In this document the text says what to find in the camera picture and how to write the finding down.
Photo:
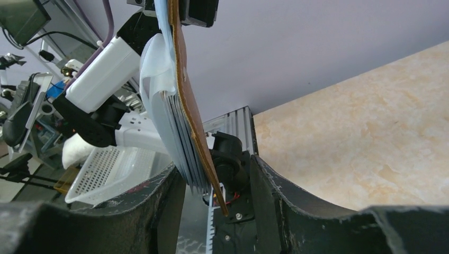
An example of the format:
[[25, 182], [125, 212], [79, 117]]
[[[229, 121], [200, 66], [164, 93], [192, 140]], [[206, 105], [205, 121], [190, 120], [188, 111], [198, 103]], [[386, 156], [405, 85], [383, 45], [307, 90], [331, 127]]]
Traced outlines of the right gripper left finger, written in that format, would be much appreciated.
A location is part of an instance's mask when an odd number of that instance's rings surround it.
[[186, 183], [168, 166], [93, 208], [1, 204], [1, 253], [175, 253]]

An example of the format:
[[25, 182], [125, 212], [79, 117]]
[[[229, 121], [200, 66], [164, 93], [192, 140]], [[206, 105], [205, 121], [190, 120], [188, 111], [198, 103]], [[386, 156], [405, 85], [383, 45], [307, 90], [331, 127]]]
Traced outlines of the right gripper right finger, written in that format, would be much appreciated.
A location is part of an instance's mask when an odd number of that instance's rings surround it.
[[307, 192], [253, 156], [256, 253], [448, 253], [448, 207], [350, 210]]

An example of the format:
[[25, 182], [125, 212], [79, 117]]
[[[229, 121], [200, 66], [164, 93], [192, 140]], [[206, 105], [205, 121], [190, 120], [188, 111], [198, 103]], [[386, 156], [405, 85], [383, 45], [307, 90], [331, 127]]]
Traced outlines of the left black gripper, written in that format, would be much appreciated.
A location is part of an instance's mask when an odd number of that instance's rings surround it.
[[[142, 7], [146, 16], [156, 17], [155, 1], [127, 0], [127, 4]], [[179, 0], [179, 19], [184, 26], [205, 28], [213, 26], [218, 10], [218, 0]]]

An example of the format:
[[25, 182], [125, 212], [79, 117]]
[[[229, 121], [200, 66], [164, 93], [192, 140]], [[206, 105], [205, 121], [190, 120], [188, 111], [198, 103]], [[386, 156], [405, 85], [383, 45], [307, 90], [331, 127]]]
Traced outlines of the brown leather card holder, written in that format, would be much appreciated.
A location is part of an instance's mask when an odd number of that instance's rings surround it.
[[187, 73], [186, 44], [178, 1], [155, 1], [159, 32], [140, 60], [139, 90], [145, 109], [174, 165], [200, 194], [216, 194], [229, 214]]

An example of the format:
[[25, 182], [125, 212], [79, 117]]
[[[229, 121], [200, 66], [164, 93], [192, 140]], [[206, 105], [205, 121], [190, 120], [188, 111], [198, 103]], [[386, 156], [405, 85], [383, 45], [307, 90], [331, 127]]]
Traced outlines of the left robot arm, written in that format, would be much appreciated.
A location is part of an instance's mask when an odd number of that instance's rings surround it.
[[81, 67], [54, 107], [95, 147], [168, 155], [183, 145], [206, 151], [182, 27], [212, 27], [218, 4], [144, 1]]

